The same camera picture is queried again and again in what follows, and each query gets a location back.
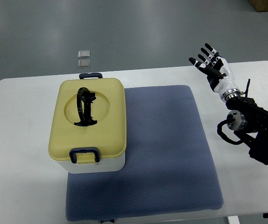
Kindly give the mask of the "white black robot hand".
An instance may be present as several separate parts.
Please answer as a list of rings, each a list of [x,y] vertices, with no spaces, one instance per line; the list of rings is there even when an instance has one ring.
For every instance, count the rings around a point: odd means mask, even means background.
[[[207,43],[201,48],[201,52],[198,59],[190,57],[189,61],[206,75],[212,91],[218,93],[223,102],[242,95],[242,91],[234,82],[234,75],[227,60]]]

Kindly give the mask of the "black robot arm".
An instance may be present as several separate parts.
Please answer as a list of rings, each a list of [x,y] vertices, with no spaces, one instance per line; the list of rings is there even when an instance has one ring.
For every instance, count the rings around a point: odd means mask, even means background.
[[[249,156],[268,165],[268,111],[248,97],[250,80],[245,96],[230,92],[226,107],[230,110],[225,120],[217,125],[217,134],[232,145],[244,143]]]

